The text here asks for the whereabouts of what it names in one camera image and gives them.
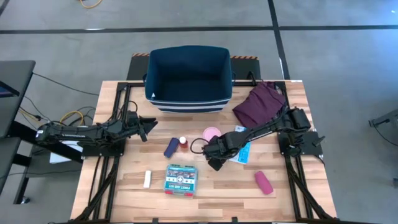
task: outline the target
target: pink lid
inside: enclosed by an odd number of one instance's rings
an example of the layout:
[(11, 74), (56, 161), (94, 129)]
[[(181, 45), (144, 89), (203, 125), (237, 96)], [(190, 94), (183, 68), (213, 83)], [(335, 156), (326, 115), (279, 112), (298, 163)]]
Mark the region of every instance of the pink lid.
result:
[(219, 129), (215, 127), (208, 127), (203, 132), (203, 138), (207, 141), (210, 141), (213, 136), (221, 136), (221, 131), (219, 131)]

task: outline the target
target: small bottle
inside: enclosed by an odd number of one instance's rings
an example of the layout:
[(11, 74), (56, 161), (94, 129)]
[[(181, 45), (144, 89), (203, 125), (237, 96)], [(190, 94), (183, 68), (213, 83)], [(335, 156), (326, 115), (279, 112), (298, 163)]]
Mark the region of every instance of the small bottle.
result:
[(188, 141), (185, 137), (180, 137), (180, 147), (182, 151), (184, 152), (188, 151)]

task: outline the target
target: black floor stripe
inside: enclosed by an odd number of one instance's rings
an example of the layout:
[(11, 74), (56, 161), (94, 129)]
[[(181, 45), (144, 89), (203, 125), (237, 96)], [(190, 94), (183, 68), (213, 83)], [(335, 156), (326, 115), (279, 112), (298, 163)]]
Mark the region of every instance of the black floor stripe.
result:
[(115, 29), (0, 30), (0, 34), (105, 34), (135, 32), (255, 31), (272, 29), (272, 26), (153, 27)]
[(278, 49), (280, 63), (282, 64), (282, 74), (284, 76), (284, 79), (290, 80), (289, 69), (287, 68), (287, 61), (286, 61), (284, 45), (282, 43), (282, 37), (280, 36), (278, 19), (276, 16), (276, 11), (275, 11), (275, 6), (274, 6), (273, 0), (268, 0), (268, 5), (269, 5), (269, 11), (271, 13), (272, 26), (274, 28), (276, 47)]
[[(39, 29), (39, 30), (0, 30), (0, 34), (109, 34), (140, 32), (203, 32), (203, 31), (256, 31), (274, 30), (274, 26), (217, 26), (217, 27), (143, 27), (143, 28), (109, 28), (109, 29)], [(365, 25), (365, 26), (277, 26), (277, 30), (394, 30), (398, 25)]]
[(1, 6), (0, 6), (0, 16), (1, 16), (2, 12), (4, 12), (4, 10), (6, 9), (6, 6), (9, 1), (10, 0), (4, 0), (4, 2), (2, 2)]
[(398, 25), (363, 26), (280, 26), (279, 30), (384, 30), (398, 29)]

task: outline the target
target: maroon cloth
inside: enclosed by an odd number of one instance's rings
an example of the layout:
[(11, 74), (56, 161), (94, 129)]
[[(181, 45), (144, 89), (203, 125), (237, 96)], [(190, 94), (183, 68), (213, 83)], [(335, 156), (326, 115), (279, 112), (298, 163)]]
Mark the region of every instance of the maroon cloth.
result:
[(273, 82), (257, 84), (243, 103), (233, 112), (246, 128), (265, 124), (273, 118), (285, 103), (285, 97), (274, 90)]

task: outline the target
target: blue fabric bin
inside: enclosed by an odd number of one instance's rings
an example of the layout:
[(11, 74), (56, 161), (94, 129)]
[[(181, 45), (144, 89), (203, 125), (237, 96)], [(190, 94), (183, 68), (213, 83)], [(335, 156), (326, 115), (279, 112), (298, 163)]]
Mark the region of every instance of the blue fabric bin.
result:
[(145, 82), (146, 98), (161, 111), (221, 111), (232, 96), (229, 51), (193, 45), (153, 50)]

